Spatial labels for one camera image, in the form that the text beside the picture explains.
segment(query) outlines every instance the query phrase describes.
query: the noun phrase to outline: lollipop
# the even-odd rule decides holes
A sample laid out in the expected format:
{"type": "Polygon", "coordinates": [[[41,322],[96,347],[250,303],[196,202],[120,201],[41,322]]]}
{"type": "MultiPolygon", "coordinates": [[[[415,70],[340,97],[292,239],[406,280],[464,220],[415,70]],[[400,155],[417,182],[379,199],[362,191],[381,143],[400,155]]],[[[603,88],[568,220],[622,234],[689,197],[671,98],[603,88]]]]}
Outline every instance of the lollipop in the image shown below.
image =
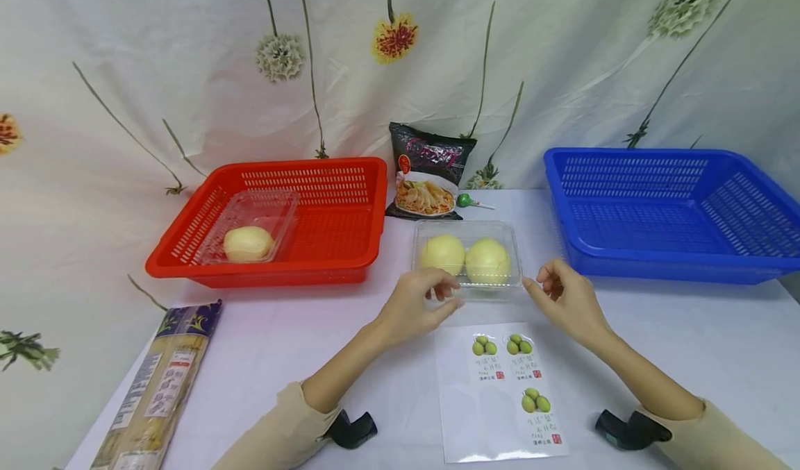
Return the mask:
{"type": "Polygon", "coordinates": [[[466,208],[467,206],[479,206],[481,208],[494,209],[494,206],[483,205],[483,203],[480,201],[475,201],[472,197],[469,197],[468,194],[459,194],[458,200],[456,200],[456,205],[460,206],[461,208],[466,208]]]}

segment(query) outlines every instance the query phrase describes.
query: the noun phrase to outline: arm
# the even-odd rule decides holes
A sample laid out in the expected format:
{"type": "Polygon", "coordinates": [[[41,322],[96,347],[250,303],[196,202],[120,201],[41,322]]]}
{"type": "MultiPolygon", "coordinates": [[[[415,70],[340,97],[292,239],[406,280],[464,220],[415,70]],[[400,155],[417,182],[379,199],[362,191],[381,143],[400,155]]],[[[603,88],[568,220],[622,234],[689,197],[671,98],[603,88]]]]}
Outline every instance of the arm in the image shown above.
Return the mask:
{"type": "Polygon", "coordinates": [[[591,282],[562,260],[543,266],[536,281],[523,282],[548,319],[625,382],[642,403],[639,411],[669,429],[672,439],[657,445],[681,469],[789,469],[712,403],[691,395],[623,342],[606,321],[591,282]]]}
{"type": "Polygon", "coordinates": [[[341,411],[342,396],[380,354],[433,331],[463,305],[452,299],[428,311],[423,303],[426,293],[433,291],[443,301],[457,287],[453,276],[440,269],[401,276],[378,317],[309,379],[278,393],[272,411],[244,433],[213,470],[286,470],[303,464],[325,445],[325,433],[341,411]]]}
{"type": "Polygon", "coordinates": [[[526,289],[543,313],[576,342],[604,361],[650,412],[668,419],[694,419],[702,401],[623,342],[608,325],[591,282],[562,260],[539,271],[526,289]]]}

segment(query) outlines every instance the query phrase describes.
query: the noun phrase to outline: white curtain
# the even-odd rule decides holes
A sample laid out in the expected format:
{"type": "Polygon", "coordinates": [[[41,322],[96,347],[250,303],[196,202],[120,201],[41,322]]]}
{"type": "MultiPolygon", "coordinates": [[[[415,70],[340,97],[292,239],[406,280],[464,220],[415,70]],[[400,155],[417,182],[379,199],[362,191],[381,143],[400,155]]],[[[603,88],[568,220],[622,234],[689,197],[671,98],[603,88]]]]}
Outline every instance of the white curtain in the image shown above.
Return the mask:
{"type": "Polygon", "coordinates": [[[465,187],[632,139],[800,197],[799,3],[0,0],[0,467],[67,461],[162,316],[128,275],[169,305],[143,261],[217,166],[391,161],[398,121],[477,139],[465,187]]]}

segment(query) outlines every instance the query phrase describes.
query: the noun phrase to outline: noodle package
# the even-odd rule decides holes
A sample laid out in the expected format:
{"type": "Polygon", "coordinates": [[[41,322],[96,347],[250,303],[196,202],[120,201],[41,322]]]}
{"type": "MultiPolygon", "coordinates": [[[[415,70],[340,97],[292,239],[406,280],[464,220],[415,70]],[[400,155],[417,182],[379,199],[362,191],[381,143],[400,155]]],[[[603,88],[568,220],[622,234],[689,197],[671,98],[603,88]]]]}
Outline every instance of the noodle package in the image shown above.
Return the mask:
{"type": "Polygon", "coordinates": [[[390,217],[462,219],[455,212],[458,182],[475,140],[420,132],[405,124],[389,123],[394,161],[398,165],[390,217]]]}
{"type": "Polygon", "coordinates": [[[221,310],[167,311],[90,470],[161,468],[221,310]]]}

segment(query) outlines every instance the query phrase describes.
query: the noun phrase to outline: blue plastic basket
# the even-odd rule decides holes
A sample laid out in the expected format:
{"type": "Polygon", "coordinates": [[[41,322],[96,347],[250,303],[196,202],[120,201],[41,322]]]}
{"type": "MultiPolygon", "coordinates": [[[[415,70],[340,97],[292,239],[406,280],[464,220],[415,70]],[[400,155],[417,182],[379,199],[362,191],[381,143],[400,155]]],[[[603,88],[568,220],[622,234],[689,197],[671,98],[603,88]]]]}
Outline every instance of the blue plastic basket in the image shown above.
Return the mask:
{"type": "Polygon", "coordinates": [[[800,270],[800,205],[744,156],[562,148],[545,165],[581,274],[755,285],[800,270]]]}

